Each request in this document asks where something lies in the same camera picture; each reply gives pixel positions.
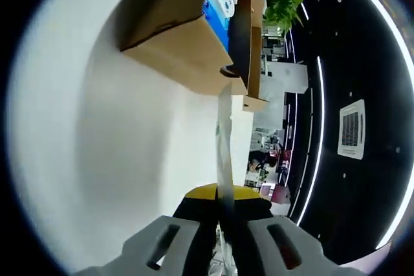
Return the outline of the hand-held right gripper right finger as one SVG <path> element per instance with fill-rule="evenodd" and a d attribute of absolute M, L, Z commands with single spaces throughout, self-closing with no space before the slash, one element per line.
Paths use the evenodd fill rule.
<path fill-rule="evenodd" d="M 250 188 L 234 187 L 230 240 L 239 275 L 336 275 L 318 240 Z"/>

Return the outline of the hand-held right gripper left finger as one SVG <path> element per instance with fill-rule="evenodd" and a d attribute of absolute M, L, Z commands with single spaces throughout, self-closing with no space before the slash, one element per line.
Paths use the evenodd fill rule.
<path fill-rule="evenodd" d="M 207 275 L 216 245 L 216 184 L 186 193 L 171 217 L 161 216 L 127 239 L 124 275 Z"/>

